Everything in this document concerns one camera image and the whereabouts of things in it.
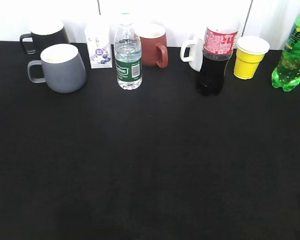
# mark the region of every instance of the bottle label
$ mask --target bottle label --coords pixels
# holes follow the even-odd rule
[[[218,33],[207,28],[203,47],[211,54],[231,54],[234,50],[237,33],[237,31],[229,34]]]
[[[141,58],[134,62],[115,60],[118,79],[123,82],[134,82],[141,78]]]
[[[285,44],[285,50],[296,56],[300,56],[300,27],[294,25]]]

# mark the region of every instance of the mug handle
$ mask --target mug handle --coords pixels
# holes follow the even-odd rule
[[[185,57],[185,52],[186,52],[186,48],[189,45],[195,45],[195,44],[197,44],[197,40],[195,40],[195,39],[186,40],[183,42],[181,50],[180,50],[180,58],[183,62],[191,62],[194,60],[193,56],[189,55],[189,56]]]
[[[33,60],[33,61],[28,63],[28,77],[29,77],[30,81],[35,83],[35,84],[45,83],[46,79],[44,77],[35,78],[35,77],[31,76],[30,69],[31,69],[32,66],[35,66],[35,65],[40,65],[42,67],[41,60]]]
[[[23,51],[25,54],[27,54],[27,55],[32,55],[32,54],[35,54],[35,53],[36,53],[36,50],[35,50],[35,49],[27,50],[26,47],[25,47],[24,41],[23,41],[23,39],[28,39],[28,38],[32,38],[32,36],[31,36],[30,33],[22,34],[22,35],[20,36],[20,38],[19,38],[20,46],[21,46],[22,51]]]
[[[158,43],[156,47],[160,50],[162,59],[161,61],[158,60],[156,64],[162,69],[166,68],[168,66],[168,49],[161,43]]]

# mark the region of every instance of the white mug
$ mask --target white mug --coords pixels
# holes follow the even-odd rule
[[[186,48],[190,45],[189,56],[185,57]],[[186,40],[182,44],[180,58],[184,62],[189,62],[192,69],[200,72],[203,58],[204,40],[195,36],[192,40]]]

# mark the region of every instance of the green label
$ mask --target green label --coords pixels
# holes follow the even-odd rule
[[[300,56],[300,27],[294,25],[285,44],[285,49],[295,55]]]
[[[124,82],[134,82],[141,78],[141,58],[134,62],[115,60],[118,79]]]

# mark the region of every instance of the green soda bottle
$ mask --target green soda bottle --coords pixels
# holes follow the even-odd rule
[[[272,73],[272,86],[290,92],[300,83],[300,14],[285,44],[281,60]]]

